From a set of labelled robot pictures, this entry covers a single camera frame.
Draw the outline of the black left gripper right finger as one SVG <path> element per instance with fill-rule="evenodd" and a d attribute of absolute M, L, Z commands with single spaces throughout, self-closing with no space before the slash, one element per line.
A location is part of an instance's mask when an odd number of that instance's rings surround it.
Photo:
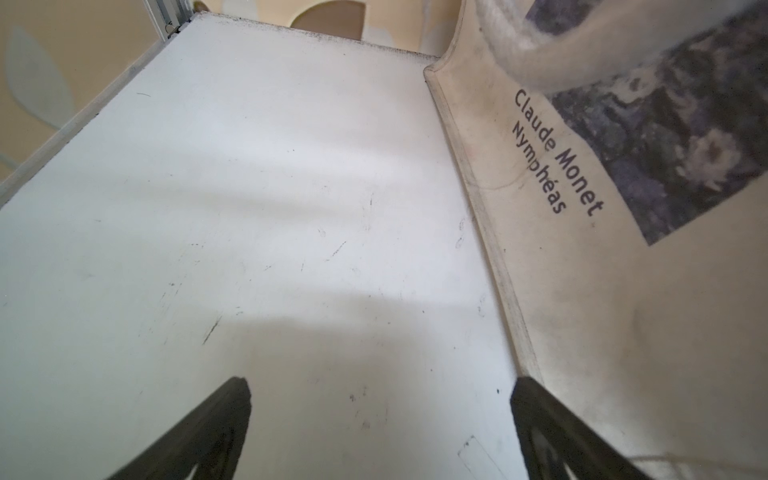
<path fill-rule="evenodd" d="M 530 479 L 646 479 L 537 380 L 516 380 L 511 412 Z"/>

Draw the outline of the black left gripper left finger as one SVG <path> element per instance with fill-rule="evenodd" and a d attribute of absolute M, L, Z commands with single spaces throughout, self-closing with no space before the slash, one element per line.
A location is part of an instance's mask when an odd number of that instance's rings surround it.
<path fill-rule="evenodd" d="M 113 479 L 232 479 L 251 415 L 247 380 L 232 377 Z"/>

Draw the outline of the cream Monet print tote bag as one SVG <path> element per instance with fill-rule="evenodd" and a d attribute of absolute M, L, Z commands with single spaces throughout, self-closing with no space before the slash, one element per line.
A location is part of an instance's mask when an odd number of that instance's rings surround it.
<path fill-rule="evenodd" d="M 466 1 L 425 77 L 518 372 L 646 475 L 767 475 L 767 5 Z"/>

